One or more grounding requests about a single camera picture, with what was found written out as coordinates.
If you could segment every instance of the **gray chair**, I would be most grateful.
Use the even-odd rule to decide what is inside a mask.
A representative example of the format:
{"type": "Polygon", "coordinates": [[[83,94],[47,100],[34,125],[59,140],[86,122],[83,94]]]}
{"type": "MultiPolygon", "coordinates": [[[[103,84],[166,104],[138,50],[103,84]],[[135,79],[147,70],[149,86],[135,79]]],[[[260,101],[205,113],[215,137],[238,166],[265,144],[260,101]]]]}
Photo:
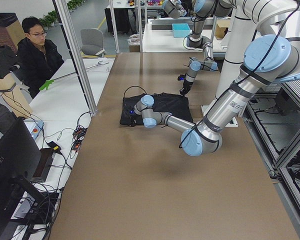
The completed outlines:
{"type": "Polygon", "coordinates": [[[104,34],[102,31],[97,28],[84,28],[80,31],[80,34],[82,41],[81,51],[86,57],[103,57],[105,55],[104,34]]]}

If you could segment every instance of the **black coat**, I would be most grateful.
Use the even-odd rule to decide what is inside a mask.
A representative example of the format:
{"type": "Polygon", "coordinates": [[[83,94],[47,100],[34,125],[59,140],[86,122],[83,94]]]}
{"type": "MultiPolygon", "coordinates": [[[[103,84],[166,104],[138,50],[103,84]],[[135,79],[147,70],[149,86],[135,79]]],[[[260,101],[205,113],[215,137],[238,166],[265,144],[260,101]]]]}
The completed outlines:
{"type": "Polygon", "coordinates": [[[22,81],[29,87],[32,98],[64,63],[57,46],[51,40],[46,39],[44,47],[45,55],[26,37],[18,43],[17,55],[22,69],[22,81]]]}

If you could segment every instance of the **black monitor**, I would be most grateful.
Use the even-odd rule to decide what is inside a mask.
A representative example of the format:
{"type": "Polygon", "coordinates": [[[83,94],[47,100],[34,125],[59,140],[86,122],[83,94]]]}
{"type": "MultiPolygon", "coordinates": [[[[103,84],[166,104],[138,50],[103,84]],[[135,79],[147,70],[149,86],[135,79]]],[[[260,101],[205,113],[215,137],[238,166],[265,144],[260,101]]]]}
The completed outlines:
{"type": "Polygon", "coordinates": [[[41,152],[19,117],[0,140],[0,236],[27,191],[35,200],[43,195],[30,180],[41,152]]]}

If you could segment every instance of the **black hair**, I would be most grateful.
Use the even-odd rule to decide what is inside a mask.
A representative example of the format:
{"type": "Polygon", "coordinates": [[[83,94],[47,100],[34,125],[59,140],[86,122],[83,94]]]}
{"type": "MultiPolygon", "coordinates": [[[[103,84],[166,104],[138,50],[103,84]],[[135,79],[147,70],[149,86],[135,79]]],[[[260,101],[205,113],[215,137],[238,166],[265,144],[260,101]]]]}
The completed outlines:
{"type": "Polygon", "coordinates": [[[42,28],[44,28],[40,20],[34,16],[27,17],[22,21],[22,28],[25,33],[29,33],[30,28],[34,27],[35,25],[40,25],[42,28]]]}

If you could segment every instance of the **teal box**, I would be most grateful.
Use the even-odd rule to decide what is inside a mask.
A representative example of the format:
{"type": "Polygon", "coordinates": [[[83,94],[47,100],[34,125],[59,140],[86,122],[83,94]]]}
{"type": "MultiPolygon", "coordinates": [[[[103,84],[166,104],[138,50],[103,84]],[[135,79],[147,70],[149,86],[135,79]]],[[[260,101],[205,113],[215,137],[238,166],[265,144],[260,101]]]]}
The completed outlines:
{"type": "Polygon", "coordinates": [[[184,38],[190,34],[190,27],[187,23],[172,23],[173,36],[184,38]]]}

